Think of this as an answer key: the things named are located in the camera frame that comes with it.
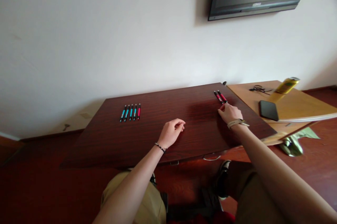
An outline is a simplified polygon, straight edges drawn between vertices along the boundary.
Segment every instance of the white wall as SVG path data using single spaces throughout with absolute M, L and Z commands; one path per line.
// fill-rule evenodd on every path
M 301 78 L 337 83 L 337 0 L 207 22 L 209 0 L 0 0 L 0 131 L 89 122 L 107 97 Z

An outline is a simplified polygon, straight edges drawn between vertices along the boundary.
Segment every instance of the leg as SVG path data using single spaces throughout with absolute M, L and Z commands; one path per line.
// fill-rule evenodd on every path
M 106 186 L 101 201 L 101 208 L 109 197 L 114 193 L 123 179 L 130 171 L 123 171 L 117 174 Z M 145 191 L 144 198 L 138 209 L 134 223 L 165 223 L 166 208 L 161 199 L 160 192 L 149 182 Z
M 287 223 L 251 163 L 231 161 L 222 177 L 218 182 L 238 202 L 236 223 Z

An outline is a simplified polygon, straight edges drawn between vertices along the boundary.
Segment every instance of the black cable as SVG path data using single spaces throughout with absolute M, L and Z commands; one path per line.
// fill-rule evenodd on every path
M 268 94 L 267 92 L 272 91 L 273 89 L 270 89 L 270 90 L 266 91 L 266 89 L 265 89 L 265 88 L 262 88 L 261 85 L 255 85 L 254 88 L 249 89 L 249 90 L 250 90 L 250 91 L 258 91 L 258 92 L 260 92 L 260 93 Z

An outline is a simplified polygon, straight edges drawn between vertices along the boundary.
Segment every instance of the drawer handle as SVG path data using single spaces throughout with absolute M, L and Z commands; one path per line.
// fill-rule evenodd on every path
M 178 165 L 179 164 L 179 160 L 176 162 L 176 163 L 174 163 L 174 164 L 172 164 L 171 162 L 170 162 L 170 165 L 171 166 L 176 166 L 176 165 Z
M 206 160 L 206 161 L 215 161 L 215 160 L 218 160 L 221 156 L 218 156 L 216 159 L 206 159 L 206 158 L 203 158 L 203 160 Z

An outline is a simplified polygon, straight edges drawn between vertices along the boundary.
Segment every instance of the black sneaker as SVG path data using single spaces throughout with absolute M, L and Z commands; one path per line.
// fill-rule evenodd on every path
M 228 197 L 228 194 L 226 193 L 226 190 L 225 190 L 224 183 L 225 183 L 225 179 L 228 176 L 228 167 L 229 167 L 230 162 L 231 162 L 230 160 L 226 160 L 220 166 L 219 176 L 216 180 L 216 184 L 215 184 L 215 187 L 214 187 L 215 194 L 221 200 L 224 200 Z
M 151 182 L 154 186 L 157 185 L 157 183 L 156 183 L 156 176 L 154 175 L 154 173 L 152 174 L 152 176 L 151 176 L 151 178 L 150 178 L 150 182 Z

